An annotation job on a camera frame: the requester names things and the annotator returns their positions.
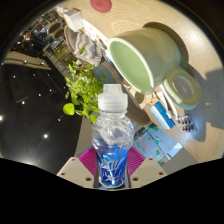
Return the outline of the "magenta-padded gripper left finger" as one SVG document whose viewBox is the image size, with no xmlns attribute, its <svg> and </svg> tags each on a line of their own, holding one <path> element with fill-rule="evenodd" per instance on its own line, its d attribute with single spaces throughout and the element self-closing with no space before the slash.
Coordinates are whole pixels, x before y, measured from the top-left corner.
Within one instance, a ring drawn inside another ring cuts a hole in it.
<svg viewBox="0 0 224 224">
<path fill-rule="evenodd" d="M 67 181 L 84 188 L 93 188 L 97 174 L 97 156 L 93 147 L 79 157 L 71 157 L 57 173 Z"/>
</svg>

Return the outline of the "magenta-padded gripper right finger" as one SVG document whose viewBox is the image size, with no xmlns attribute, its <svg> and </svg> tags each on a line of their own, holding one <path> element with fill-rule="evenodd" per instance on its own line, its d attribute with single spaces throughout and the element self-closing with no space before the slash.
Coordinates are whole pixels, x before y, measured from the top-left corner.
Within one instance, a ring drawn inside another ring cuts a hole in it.
<svg viewBox="0 0 224 224">
<path fill-rule="evenodd" d="M 135 148 L 128 152 L 127 173 L 131 188 L 146 186 L 166 176 L 166 172 L 154 158 L 143 156 Z"/>
</svg>

